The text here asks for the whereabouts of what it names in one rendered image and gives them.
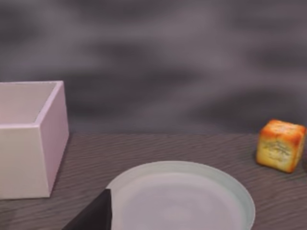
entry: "table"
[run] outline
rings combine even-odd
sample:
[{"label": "table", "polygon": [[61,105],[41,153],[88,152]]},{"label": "table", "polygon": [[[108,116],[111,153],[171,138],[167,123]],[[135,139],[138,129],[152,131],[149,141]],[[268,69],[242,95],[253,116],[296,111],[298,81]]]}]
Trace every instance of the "table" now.
[{"label": "table", "polygon": [[305,230],[307,176],[255,163],[257,135],[80,135],[69,141],[51,198],[0,201],[1,230],[60,230],[121,172],[153,161],[194,161],[229,173],[256,204],[253,230]]}]

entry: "plate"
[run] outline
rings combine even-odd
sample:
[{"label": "plate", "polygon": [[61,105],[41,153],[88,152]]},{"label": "plate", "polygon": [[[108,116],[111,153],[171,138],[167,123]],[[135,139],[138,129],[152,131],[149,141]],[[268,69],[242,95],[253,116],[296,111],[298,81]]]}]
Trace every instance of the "plate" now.
[{"label": "plate", "polygon": [[112,230],[250,230],[255,205],[247,189],[216,168],[159,161],[116,177]]}]

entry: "plate center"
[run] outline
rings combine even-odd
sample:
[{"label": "plate center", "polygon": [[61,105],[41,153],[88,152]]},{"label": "plate center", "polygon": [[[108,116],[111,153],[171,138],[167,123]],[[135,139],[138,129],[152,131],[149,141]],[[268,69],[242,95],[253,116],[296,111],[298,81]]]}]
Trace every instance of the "plate center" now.
[{"label": "plate center", "polygon": [[117,194],[119,230],[240,230],[239,201],[198,175],[164,173],[136,179]]}]

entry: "bread cube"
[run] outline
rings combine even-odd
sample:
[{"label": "bread cube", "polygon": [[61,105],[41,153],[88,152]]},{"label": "bread cube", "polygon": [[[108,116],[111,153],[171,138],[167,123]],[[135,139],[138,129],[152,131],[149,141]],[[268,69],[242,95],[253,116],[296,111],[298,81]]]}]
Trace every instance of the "bread cube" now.
[{"label": "bread cube", "polygon": [[292,173],[302,157],[305,136],[304,126],[271,120],[260,131],[257,163]]}]

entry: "open box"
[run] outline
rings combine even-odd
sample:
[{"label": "open box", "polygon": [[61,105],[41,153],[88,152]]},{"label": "open box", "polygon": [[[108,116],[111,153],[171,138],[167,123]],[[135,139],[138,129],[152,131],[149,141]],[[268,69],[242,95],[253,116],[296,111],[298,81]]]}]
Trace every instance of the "open box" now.
[{"label": "open box", "polygon": [[0,83],[0,199],[50,197],[68,136],[62,81]]}]

